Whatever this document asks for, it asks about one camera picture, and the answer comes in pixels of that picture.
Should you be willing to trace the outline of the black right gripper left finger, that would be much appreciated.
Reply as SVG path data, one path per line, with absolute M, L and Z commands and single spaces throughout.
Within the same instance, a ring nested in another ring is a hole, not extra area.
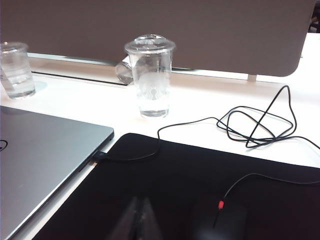
M 130 201 L 121 219 L 121 240 L 137 239 L 140 212 L 141 200 L 135 196 Z

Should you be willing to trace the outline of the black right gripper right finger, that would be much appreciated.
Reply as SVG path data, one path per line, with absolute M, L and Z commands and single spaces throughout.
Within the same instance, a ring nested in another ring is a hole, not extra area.
M 163 235 L 149 198 L 143 200 L 141 213 L 141 239 L 162 240 Z

